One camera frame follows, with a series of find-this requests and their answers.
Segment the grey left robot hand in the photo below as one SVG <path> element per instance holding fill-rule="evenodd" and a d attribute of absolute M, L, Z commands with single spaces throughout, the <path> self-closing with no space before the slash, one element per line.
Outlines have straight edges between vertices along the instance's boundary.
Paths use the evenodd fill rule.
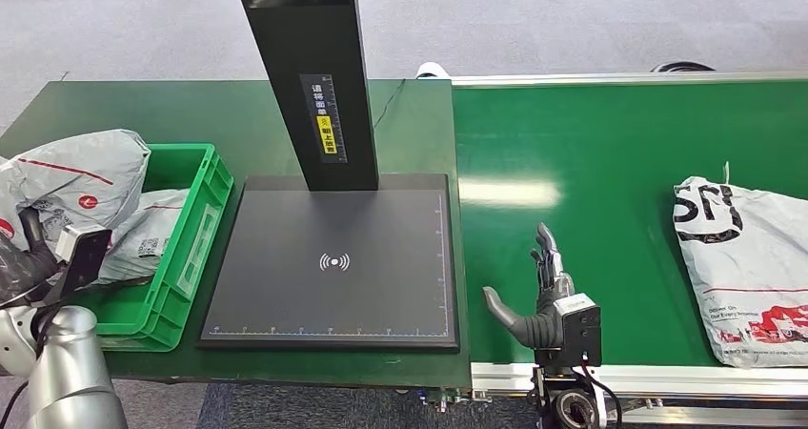
<path fill-rule="evenodd" d="M 1 234 L 1 305 L 9 304 L 39 286 L 58 270 L 38 211 L 28 207 L 20 212 L 19 219 L 29 248 L 21 251 L 5 234 Z"/>

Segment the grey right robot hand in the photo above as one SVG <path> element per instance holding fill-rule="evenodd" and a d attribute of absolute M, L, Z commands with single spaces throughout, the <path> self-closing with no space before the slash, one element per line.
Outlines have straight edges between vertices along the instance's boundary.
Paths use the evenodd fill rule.
<path fill-rule="evenodd" d="M 501 300 L 493 287 L 485 286 L 482 292 L 490 314 L 518 343 L 534 350 L 561 347 L 563 328 L 555 302 L 573 295 L 575 286 L 571 276 L 564 270 L 556 239 L 544 222 L 536 226 L 535 242 L 537 247 L 530 251 L 538 284 L 534 315 L 518 315 Z"/>

